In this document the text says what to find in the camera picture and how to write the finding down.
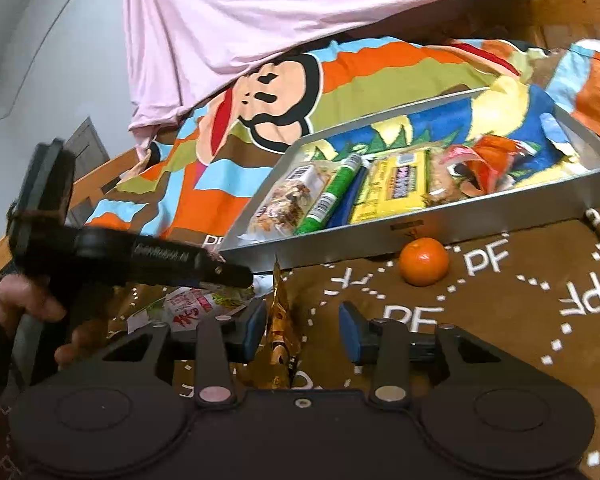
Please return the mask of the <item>person's left hand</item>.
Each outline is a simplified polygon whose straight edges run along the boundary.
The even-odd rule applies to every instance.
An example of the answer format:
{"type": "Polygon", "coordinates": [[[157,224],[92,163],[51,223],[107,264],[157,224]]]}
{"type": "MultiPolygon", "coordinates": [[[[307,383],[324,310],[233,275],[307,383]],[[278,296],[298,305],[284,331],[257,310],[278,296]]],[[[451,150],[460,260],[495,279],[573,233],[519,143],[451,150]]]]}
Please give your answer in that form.
{"type": "MultiPolygon", "coordinates": [[[[67,312],[46,289],[22,275],[7,275],[0,281],[0,326],[9,338],[14,338],[20,318],[31,315],[42,322],[59,322],[67,312]]],[[[70,341],[54,353],[60,368],[102,348],[108,333],[106,318],[91,318],[76,326],[70,341]]]]}

